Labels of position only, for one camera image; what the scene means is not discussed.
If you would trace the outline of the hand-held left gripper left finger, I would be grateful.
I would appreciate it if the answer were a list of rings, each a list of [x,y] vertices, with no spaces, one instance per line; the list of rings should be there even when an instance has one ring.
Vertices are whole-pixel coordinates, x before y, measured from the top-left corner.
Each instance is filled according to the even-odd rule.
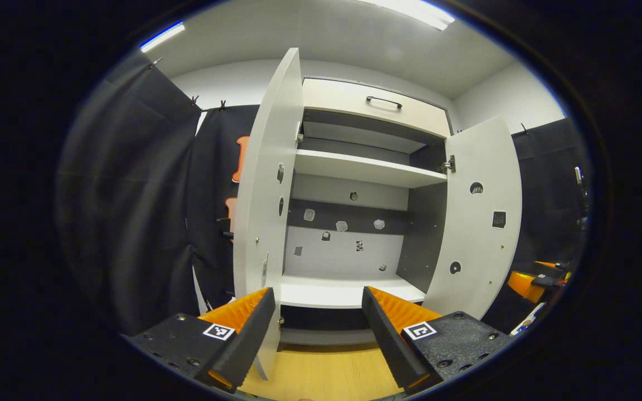
[[[123,338],[178,375],[234,393],[259,353],[275,308],[273,288],[264,287],[204,315],[177,313]]]

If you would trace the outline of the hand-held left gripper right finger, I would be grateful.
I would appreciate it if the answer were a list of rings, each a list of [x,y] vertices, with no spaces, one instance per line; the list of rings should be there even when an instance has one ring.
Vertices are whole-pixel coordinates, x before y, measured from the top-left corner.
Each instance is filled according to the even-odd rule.
[[[510,339],[466,312],[439,315],[370,286],[362,291],[362,311],[397,386],[407,394],[466,375]]]

